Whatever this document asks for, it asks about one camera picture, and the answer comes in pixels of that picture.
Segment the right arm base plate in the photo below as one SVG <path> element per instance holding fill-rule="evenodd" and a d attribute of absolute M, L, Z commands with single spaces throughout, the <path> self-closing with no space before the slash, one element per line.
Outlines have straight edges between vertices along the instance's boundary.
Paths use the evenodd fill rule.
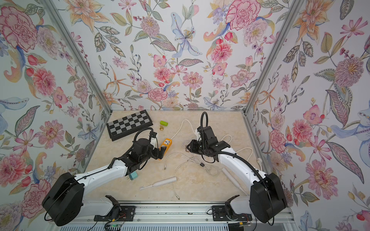
<path fill-rule="evenodd" d="M 231 206 L 233 199 L 241 199 L 240 195 L 235 195 L 229 198 L 223 206 L 212 206 L 211 215 L 213 221 L 237 221 L 237 222 L 249 222 L 253 221 L 251 214 L 237 214 Z"/>

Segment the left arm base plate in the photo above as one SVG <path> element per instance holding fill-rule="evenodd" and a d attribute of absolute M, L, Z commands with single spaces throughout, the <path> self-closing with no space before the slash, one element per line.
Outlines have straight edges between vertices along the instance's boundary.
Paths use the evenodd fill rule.
<path fill-rule="evenodd" d="M 104 216 L 95 215 L 94 221 L 133 221 L 135 215 L 135 206 L 122 206 L 113 196 L 106 195 L 106 201 L 112 204 L 112 208 Z"/>

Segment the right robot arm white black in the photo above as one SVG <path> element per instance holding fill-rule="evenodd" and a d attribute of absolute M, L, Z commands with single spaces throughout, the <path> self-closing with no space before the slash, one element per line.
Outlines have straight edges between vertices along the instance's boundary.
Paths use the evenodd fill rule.
<path fill-rule="evenodd" d="M 238 215 L 246 214 L 262 223 L 273 225 L 275 216 L 287 208 L 288 202 L 279 177 L 258 170 L 239 156 L 227 142 L 219 141 L 208 125 L 206 112 L 201 115 L 197 138 L 187 145 L 187 150 L 221 163 L 249 187 L 249 195 L 236 195 L 225 202 L 224 216 L 228 219 L 235 220 Z"/>

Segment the orange power strip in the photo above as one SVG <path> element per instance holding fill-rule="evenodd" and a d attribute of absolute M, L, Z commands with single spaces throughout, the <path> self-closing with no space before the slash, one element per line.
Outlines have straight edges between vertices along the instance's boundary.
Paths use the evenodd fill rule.
<path fill-rule="evenodd" d="M 164 140 L 164 142 L 162 143 L 162 145 L 161 145 L 161 146 L 167 146 L 167 151 L 166 151 L 166 153 L 167 153 L 167 152 L 169 151 L 169 149 L 170 149 L 171 145 L 172 145 L 172 140 L 171 140 L 171 139 L 166 138 L 166 139 Z"/>

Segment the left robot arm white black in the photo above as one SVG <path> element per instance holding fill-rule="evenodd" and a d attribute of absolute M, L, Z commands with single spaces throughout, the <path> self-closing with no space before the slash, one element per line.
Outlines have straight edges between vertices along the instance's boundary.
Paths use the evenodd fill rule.
<path fill-rule="evenodd" d="M 120 203 L 111 195 L 89 201 L 85 197 L 96 188 L 141 170 L 149 159 L 163 159 L 166 146 L 160 146 L 152 128 L 148 138 L 134 137 L 132 146 L 120 157 L 103 167 L 86 173 L 62 174 L 43 199 L 41 205 L 56 226 L 64 226 L 75 218 L 100 216 L 109 222 L 123 217 Z"/>

